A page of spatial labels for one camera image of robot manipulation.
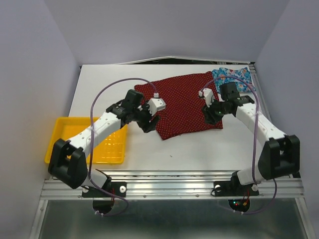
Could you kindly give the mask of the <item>red polka dot skirt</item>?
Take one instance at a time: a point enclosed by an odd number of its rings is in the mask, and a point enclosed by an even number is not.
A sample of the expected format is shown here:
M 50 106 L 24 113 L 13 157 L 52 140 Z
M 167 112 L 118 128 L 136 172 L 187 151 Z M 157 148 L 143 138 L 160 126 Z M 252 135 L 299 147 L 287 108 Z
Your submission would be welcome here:
M 181 75 L 153 81 L 166 108 L 159 111 L 156 131 L 162 140 L 186 133 L 223 129 L 222 121 L 215 125 L 206 124 L 202 107 L 205 101 L 198 92 L 213 79 L 211 72 Z

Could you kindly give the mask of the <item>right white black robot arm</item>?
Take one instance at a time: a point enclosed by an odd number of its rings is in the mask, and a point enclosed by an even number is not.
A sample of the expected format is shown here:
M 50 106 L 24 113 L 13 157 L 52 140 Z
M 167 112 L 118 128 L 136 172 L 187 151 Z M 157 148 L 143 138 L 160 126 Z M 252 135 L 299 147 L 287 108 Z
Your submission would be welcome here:
M 233 115 L 253 134 L 253 144 L 263 148 L 259 159 L 254 158 L 251 168 L 234 172 L 231 179 L 220 182 L 216 194 L 241 195 L 246 189 L 262 181 L 298 173 L 300 170 L 300 140 L 275 127 L 261 112 L 259 102 L 250 96 L 241 96 L 234 82 L 220 86 L 222 100 L 213 91 L 204 88 L 199 97 L 205 100 L 202 107 L 204 121 L 215 125 L 225 115 Z

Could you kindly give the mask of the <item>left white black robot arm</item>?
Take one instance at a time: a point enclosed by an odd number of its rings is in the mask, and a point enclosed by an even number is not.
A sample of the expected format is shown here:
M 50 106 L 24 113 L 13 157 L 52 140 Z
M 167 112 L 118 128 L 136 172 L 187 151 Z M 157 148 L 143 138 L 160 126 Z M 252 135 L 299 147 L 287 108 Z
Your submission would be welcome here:
M 58 139 L 52 149 L 48 172 L 72 189 L 91 187 L 99 196 L 111 194 L 111 177 L 101 171 L 93 172 L 93 158 L 96 146 L 125 125 L 136 122 L 143 132 L 155 130 L 159 121 L 157 112 L 166 104 L 155 94 L 147 102 L 142 93 L 129 90 L 124 99 L 112 104 L 97 119 L 90 120 L 90 126 L 67 139 Z

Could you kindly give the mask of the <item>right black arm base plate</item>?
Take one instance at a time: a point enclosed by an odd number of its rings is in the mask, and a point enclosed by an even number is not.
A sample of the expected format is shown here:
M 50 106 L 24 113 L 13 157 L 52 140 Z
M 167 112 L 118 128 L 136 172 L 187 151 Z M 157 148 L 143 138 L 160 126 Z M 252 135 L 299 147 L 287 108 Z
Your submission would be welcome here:
M 259 196 L 259 191 L 252 189 L 252 184 L 241 185 L 230 181 L 215 181 L 211 190 L 214 197 Z

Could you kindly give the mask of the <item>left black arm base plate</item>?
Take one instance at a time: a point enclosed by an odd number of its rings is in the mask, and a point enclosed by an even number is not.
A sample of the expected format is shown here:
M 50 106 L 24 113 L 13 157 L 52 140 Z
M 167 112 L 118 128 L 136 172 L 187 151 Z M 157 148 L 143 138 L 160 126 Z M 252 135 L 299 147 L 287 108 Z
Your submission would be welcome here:
M 127 183 L 125 181 L 112 182 L 108 190 L 109 193 L 125 198 L 127 191 Z M 101 192 L 94 187 L 86 187 L 82 189 L 83 198 L 107 198 L 109 195 Z

